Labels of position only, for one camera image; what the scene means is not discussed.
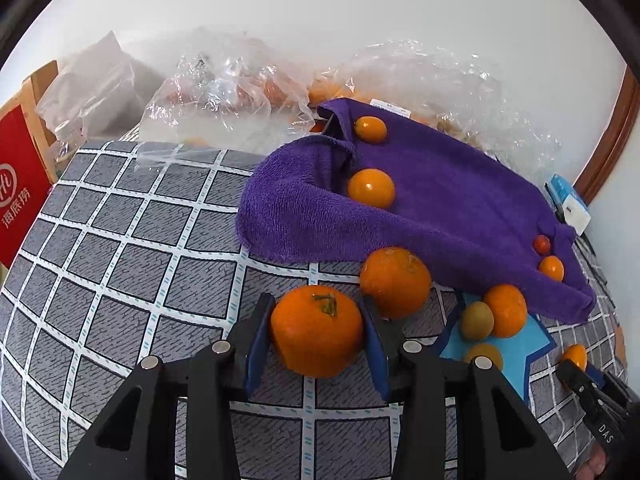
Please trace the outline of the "oval smooth orange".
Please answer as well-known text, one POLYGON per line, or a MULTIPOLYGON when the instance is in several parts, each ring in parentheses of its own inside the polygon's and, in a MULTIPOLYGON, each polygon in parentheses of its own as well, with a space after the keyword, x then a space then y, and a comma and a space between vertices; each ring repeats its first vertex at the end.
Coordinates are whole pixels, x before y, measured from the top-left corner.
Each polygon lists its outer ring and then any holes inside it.
POLYGON ((588 353, 585 346, 582 344, 572 344, 567 347, 560 357, 560 361, 573 362, 583 372, 587 369, 588 365, 588 353))

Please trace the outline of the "green kiwi fruit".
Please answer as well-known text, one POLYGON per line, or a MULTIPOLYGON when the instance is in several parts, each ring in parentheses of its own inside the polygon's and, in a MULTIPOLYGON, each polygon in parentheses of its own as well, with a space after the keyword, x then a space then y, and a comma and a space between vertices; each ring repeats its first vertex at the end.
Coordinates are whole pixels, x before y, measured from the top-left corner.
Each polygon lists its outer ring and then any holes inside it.
POLYGON ((459 330, 465 340, 481 341, 491 334, 494 325, 494 314, 488 304, 484 301, 474 301, 463 310, 459 330))
POLYGON ((494 364, 498 370, 503 370, 502 354, 494 344, 490 344, 489 342, 474 344, 473 347, 466 350, 463 361, 465 363, 472 363, 476 358, 486 358, 494 364))

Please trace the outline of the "small red tomato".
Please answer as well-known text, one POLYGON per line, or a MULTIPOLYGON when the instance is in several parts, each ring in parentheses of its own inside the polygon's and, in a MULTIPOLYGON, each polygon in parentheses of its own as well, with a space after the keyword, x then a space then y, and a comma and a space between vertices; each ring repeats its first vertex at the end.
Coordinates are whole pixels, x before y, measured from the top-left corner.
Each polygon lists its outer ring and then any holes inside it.
POLYGON ((544 234, 539 234, 534 238, 533 248, 535 252, 540 256, 548 256, 551 252, 551 240, 544 234))

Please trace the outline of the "rough mandarin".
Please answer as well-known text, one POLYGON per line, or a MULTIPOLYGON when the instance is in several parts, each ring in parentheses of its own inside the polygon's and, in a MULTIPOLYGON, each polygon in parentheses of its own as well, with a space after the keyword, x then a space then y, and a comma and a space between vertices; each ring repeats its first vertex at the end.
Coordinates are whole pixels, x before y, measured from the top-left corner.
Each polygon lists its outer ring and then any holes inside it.
POLYGON ((413 252, 383 247, 371 252, 359 277, 363 296, 370 296, 382 318, 398 320, 418 312, 432 288, 430 271, 413 252))

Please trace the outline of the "large stemmed mandarin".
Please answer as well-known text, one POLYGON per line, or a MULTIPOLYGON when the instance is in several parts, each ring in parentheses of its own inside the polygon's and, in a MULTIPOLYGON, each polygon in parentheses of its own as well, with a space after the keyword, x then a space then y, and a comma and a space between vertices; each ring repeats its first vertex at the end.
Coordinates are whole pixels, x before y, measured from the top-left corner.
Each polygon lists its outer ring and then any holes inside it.
POLYGON ((341 374, 363 345, 363 320, 354 300, 324 285, 287 292, 270 318, 276 352, 288 370, 312 377, 341 374))

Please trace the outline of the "round smooth orange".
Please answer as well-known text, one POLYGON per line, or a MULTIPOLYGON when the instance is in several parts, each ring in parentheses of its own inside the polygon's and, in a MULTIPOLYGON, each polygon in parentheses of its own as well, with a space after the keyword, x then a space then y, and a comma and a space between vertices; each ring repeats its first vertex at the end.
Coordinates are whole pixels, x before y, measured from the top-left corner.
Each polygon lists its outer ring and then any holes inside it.
POLYGON ((347 196, 360 204, 388 209, 396 197, 394 181, 382 170, 366 168, 349 179, 347 196))

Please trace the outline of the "small smooth orange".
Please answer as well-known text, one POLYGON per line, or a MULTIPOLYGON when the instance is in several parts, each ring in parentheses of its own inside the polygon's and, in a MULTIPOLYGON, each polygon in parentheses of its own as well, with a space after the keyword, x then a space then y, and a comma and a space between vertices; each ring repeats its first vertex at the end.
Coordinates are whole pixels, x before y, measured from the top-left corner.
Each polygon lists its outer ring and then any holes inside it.
POLYGON ((388 130, 382 119, 375 116, 362 116, 354 123, 354 133, 364 142, 379 144, 386 140, 388 130))

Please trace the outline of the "mandarin beside kiwi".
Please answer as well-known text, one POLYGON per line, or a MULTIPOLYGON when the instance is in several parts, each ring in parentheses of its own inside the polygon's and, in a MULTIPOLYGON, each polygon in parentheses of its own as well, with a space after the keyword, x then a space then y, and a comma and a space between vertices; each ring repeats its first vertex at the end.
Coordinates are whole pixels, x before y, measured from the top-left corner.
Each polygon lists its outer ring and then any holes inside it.
POLYGON ((486 292, 483 297, 494 316, 491 335, 510 338, 518 334, 527 321, 527 304, 523 294, 514 285, 500 284, 486 292))

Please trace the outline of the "blue white tissue box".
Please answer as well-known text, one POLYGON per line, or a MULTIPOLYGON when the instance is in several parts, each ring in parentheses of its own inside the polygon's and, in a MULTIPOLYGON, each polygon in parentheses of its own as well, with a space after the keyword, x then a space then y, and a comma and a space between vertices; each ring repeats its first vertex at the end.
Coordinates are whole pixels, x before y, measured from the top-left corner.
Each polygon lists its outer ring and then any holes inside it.
POLYGON ((561 220, 571 226, 578 236, 582 236, 589 226, 591 214, 570 182, 554 174, 546 183, 546 189, 561 220))

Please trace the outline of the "grey checkered bed sheet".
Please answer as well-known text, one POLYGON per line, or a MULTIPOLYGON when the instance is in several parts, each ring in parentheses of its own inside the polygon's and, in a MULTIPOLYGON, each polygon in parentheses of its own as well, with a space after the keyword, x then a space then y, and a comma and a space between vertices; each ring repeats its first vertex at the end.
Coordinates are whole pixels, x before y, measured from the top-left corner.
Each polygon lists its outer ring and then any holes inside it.
MULTIPOLYGON (((259 157, 87 143, 26 236, 1 289, 1 432, 11 478, 54 479, 140 359, 172 361, 227 335, 262 292, 357 291, 352 262, 275 263, 234 234, 259 157)), ((386 479, 397 406, 363 361, 306 379, 269 358, 232 413, 245 479, 386 479)))

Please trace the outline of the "purple towel covered tray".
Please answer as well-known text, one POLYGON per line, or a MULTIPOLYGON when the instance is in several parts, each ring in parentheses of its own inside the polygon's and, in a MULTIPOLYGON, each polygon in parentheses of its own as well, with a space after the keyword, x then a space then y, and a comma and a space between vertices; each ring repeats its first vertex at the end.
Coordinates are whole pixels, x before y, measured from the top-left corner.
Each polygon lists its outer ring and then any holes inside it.
POLYGON ((320 107, 326 131, 272 152, 246 182, 235 229, 257 257, 285 263, 362 261, 387 246, 406 248, 442 285, 481 294, 516 286, 529 310, 582 323, 596 296, 574 254, 576 233, 559 222, 536 185, 501 162, 436 129, 350 99, 320 107), (386 140, 354 133, 362 116, 386 123, 386 140), (380 209, 347 196, 357 171, 375 168, 396 197, 380 209), (533 248, 544 234, 565 276, 538 271, 533 248))

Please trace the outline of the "red paper shopping bag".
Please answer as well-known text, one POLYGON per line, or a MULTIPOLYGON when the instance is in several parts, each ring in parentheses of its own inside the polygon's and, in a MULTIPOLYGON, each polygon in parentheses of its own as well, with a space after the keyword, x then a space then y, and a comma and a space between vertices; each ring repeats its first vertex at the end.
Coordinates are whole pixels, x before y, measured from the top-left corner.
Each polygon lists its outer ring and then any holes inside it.
POLYGON ((1 119, 0 170, 0 258, 9 269, 51 188, 20 106, 1 119))

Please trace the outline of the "clear bag of tomatoes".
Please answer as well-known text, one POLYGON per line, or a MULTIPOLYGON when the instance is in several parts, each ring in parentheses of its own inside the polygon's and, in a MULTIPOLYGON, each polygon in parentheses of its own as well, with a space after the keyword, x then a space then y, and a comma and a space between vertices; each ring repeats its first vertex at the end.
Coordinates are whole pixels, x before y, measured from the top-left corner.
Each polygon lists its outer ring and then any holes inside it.
POLYGON ((220 38, 180 58, 145 107, 139 140, 267 155, 310 133, 310 83, 262 41, 220 38))

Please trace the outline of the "clear bag of oranges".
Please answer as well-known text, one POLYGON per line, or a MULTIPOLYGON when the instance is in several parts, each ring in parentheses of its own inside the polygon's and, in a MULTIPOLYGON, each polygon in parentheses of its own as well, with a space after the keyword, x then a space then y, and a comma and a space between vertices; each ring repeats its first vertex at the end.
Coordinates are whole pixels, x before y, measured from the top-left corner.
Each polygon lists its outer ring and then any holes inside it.
POLYGON ((560 144, 521 110, 494 68, 478 58, 459 60, 416 40, 371 44, 346 62, 314 75, 309 101, 380 101, 502 162, 541 186, 555 173, 560 144))

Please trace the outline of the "white plastic bag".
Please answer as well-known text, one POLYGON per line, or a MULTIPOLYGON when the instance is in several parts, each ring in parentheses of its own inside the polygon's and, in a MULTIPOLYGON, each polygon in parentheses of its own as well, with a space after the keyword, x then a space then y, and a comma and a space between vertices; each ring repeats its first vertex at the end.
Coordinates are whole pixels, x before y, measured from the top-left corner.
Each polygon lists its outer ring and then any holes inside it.
POLYGON ((61 142, 114 136, 140 122, 162 82, 109 32, 64 65, 36 113, 61 142))

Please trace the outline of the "brown wooden door frame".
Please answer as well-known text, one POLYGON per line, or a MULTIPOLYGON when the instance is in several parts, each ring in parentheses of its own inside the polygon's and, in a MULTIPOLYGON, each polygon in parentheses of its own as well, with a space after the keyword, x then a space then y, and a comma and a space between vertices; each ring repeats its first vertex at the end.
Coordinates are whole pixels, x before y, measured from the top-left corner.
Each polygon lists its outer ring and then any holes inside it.
POLYGON ((596 198, 622 157, 639 115, 639 103, 638 80, 626 67, 610 121, 574 185, 587 205, 596 198))

